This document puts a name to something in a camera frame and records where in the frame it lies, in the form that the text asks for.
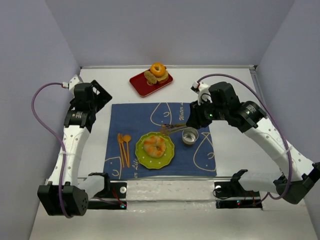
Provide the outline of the silver metal tongs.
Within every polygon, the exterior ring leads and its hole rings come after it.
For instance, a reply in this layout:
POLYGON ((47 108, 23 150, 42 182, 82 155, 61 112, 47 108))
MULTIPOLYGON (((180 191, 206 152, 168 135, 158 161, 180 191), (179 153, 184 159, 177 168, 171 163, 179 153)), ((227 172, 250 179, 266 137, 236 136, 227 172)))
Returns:
POLYGON ((188 128, 189 126, 187 126, 186 123, 163 124, 159 132, 164 135, 170 135, 173 133, 184 131, 185 129, 188 129, 188 128))

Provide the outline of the pale croissant ring bread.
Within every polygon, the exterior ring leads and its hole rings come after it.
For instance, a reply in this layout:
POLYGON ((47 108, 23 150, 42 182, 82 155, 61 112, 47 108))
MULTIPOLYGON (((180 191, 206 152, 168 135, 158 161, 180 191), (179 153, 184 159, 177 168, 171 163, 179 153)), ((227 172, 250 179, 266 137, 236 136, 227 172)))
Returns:
POLYGON ((160 158, 164 155, 166 151, 166 142, 165 140, 157 135, 148 137, 143 142, 143 149, 146 154, 152 158, 160 158))

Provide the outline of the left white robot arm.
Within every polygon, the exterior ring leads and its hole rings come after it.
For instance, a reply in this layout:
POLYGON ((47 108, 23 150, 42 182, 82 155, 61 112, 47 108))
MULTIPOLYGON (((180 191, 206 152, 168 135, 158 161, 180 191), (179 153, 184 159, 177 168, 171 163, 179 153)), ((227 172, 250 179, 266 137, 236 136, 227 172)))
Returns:
POLYGON ((60 151, 52 174, 40 185, 37 196, 49 216, 83 216, 89 201, 111 190, 106 173, 93 172, 81 183, 78 173, 85 144, 91 134, 96 114, 112 100, 112 96, 96 81, 83 82, 75 75, 69 82, 60 83, 73 98, 63 122, 63 137, 49 128, 32 109, 36 120, 60 143, 60 151))

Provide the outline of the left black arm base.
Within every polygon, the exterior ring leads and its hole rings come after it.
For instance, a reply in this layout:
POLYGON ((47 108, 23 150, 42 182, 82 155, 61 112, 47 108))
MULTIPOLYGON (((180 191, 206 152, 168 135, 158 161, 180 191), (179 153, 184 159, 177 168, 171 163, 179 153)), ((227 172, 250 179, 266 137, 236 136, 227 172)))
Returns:
POLYGON ((88 201, 89 210, 126 210, 127 183, 112 181, 110 190, 102 190, 88 201))

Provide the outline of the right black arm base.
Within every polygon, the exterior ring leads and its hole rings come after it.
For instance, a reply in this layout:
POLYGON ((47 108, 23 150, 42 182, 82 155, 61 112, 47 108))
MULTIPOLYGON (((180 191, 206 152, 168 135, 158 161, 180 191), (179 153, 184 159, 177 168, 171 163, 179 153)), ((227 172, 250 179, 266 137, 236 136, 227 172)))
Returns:
POLYGON ((238 182, 216 181, 212 191, 217 209, 263 209, 258 191, 247 191, 238 182))

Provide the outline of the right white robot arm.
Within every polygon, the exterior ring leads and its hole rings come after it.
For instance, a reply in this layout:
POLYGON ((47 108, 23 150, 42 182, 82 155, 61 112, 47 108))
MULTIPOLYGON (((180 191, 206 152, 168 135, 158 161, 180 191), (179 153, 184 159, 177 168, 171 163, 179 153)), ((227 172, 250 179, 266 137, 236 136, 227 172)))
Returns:
POLYGON ((258 144, 279 167, 276 173, 239 170, 225 187, 227 195, 263 191, 278 194, 296 205, 320 179, 320 164, 283 140, 266 112, 253 101, 241 102, 230 83, 223 81, 209 86, 195 82, 191 90, 198 99, 189 105, 188 127, 198 130, 213 121, 226 121, 258 144))

